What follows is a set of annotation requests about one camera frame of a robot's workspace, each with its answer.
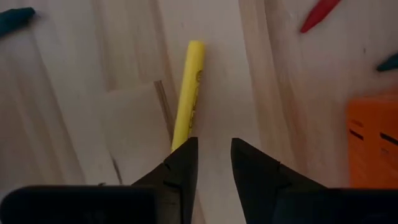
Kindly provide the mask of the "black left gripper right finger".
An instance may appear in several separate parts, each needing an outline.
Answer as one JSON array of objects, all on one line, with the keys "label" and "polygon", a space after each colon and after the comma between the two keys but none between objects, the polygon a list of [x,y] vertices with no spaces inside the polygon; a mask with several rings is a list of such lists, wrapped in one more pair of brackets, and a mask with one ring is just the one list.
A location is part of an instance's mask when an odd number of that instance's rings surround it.
[{"label": "black left gripper right finger", "polygon": [[286,192],[325,188],[240,138],[231,141],[231,163],[247,223],[272,223],[276,203]]}]

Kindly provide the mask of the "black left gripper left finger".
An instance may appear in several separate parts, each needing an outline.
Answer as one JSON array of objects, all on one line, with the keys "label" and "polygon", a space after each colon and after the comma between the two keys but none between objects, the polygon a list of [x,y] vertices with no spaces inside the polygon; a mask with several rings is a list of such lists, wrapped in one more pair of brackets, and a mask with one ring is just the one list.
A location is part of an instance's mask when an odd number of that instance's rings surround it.
[{"label": "black left gripper left finger", "polygon": [[135,181],[147,193],[136,202],[134,223],[192,222],[198,177],[198,138],[186,140],[155,169]]}]

